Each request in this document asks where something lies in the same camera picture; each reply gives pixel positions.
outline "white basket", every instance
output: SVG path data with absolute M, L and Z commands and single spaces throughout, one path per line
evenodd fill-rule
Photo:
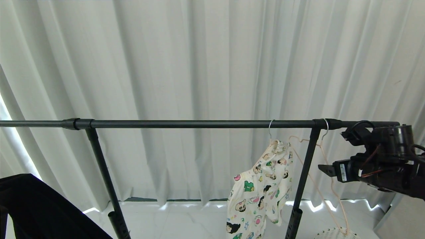
M 314 239 L 360 239 L 360 237 L 351 230 L 348 232 L 348 235 L 344 235 L 340 229 L 332 228 L 318 233 Z

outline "white curtain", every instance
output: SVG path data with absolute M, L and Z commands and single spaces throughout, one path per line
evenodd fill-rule
M 395 120 L 425 135 L 425 2 L 0 2 L 1 95 L 14 120 Z M 329 161 L 361 147 L 335 130 Z M 108 195 L 84 131 L 17 128 L 41 178 L 78 208 Z M 227 198 L 267 129 L 99 129 L 118 197 Z M 271 131 L 286 141 L 308 129 Z M 4 175 L 29 172 L 2 135 Z M 307 145 L 292 142 L 301 156 Z M 334 205 L 330 179 L 310 174 Z M 296 162 L 294 193 L 301 164 Z M 342 198 L 392 194 L 337 183 Z M 303 197 L 320 204 L 308 180 Z

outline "barcode sticker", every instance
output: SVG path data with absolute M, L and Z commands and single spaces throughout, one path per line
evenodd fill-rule
M 343 179 L 343 182 L 345 182 L 345 181 L 347 181 L 347 175 L 345 173 L 345 165 L 340 164 L 340 169 L 341 169 L 341 177 Z

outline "garment rack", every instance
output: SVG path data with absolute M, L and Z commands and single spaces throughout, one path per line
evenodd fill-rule
M 300 209 L 300 202 L 320 131 L 322 129 L 334 130 L 347 128 L 353 126 L 356 122 L 357 121 L 341 121 L 338 119 L 273 120 L 270 122 L 270 120 L 96 120 L 72 118 L 64 120 L 1 120 L 0 127 L 45 127 L 64 128 L 69 130 L 84 129 L 90 140 L 103 181 L 105 182 L 106 189 L 111 199 L 113 211 L 108 214 L 108 217 L 119 239 L 130 239 L 130 234 L 108 172 L 96 128 L 311 128 L 310 142 L 307 147 L 306 157 L 304 159 L 304 165 L 285 236 L 285 239 L 295 239 L 303 214 L 303 211 Z M 400 125 L 399 122 L 386 121 L 372 123 L 375 127 Z

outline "hanger hook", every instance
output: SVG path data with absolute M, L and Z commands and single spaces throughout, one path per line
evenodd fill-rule
M 329 132 L 329 123 L 328 123 L 328 121 L 325 119 L 325 118 L 323 118 L 323 120 L 326 122 L 326 133 L 322 136 L 322 141 L 323 141 L 323 138 L 328 134 L 328 132 Z
M 270 133 L 270 126 L 272 126 L 272 122 L 273 122 L 273 120 L 274 120 L 274 119 L 272 119 L 272 120 L 270 121 L 270 124 L 269 124 L 269 135 L 270 135 L 270 140 L 272 140 L 272 133 Z

